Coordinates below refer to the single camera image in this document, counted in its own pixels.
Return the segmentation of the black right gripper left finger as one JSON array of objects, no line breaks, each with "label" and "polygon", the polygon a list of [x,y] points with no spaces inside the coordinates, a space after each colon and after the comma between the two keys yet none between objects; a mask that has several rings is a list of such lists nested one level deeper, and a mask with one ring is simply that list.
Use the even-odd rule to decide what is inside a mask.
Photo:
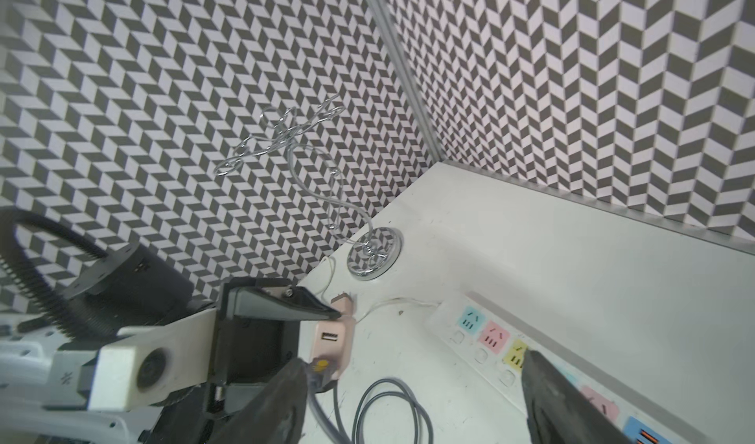
[{"label": "black right gripper left finger", "polygon": [[307,365],[293,359],[210,443],[298,443],[308,397]]}]

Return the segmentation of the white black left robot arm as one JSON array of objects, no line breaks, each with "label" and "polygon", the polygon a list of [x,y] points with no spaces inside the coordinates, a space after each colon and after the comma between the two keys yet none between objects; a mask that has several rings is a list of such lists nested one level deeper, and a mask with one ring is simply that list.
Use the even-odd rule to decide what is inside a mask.
[{"label": "white black left robot arm", "polygon": [[106,251],[1,212],[1,268],[39,310],[1,318],[1,427],[86,443],[296,443],[348,364],[346,297],[231,277],[214,302],[140,243]]}]

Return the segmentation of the pink usb charger plug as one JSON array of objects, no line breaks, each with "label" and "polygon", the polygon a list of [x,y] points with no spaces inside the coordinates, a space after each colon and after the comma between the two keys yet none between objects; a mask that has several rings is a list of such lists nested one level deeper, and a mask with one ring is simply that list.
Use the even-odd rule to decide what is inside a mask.
[{"label": "pink usb charger plug", "polygon": [[357,321],[354,302],[348,294],[334,298],[330,306],[340,316],[336,320],[317,323],[311,359],[317,367],[323,367],[326,361],[328,365],[334,365],[331,380],[338,381],[350,363]]}]

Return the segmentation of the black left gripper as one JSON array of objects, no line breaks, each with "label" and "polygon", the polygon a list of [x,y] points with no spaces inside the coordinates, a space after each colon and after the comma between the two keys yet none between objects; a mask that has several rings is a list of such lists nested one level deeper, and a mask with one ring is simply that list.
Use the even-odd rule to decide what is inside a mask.
[{"label": "black left gripper", "polygon": [[208,407],[247,406],[297,356],[297,322],[340,317],[338,310],[286,279],[226,279],[218,298],[208,366]]}]

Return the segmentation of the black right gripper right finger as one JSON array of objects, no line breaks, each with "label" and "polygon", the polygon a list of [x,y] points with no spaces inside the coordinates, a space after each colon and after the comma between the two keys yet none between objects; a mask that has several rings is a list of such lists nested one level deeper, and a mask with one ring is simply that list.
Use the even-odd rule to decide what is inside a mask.
[{"label": "black right gripper right finger", "polygon": [[532,442],[629,442],[541,353],[525,353],[521,379]]}]

